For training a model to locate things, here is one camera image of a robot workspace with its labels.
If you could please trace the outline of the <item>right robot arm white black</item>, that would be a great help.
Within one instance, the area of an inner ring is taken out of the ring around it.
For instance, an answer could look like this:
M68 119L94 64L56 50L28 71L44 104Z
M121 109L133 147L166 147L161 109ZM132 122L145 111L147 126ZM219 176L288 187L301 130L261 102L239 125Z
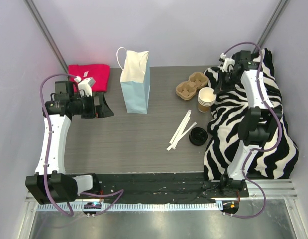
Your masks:
M238 127L239 146L235 157L220 178L219 190L226 197L246 186L247 171L258 152L265 152L264 146L278 134L275 149L282 138L280 119L282 113L269 100L263 82L262 62L254 62L250 51L239 51L234 58L222 53L219 79L214 90L221 94L233 90L241 83L247 97L248 111Z

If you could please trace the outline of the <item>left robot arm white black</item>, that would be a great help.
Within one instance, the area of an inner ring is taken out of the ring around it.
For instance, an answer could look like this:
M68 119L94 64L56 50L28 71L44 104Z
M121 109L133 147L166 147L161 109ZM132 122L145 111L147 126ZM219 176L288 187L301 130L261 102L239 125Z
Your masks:
M101 191L96 174L66 175L64 156L66 138L72 117L83 119L106 118L114 115L104 94L98 93L98 104L92 87L92 77L74 81L55 82L55 92L45 102L44 139L39 163L33 176L28 176L25 185L38 203L49 204L49 196L56 203L72 202L80 193L94 199Z

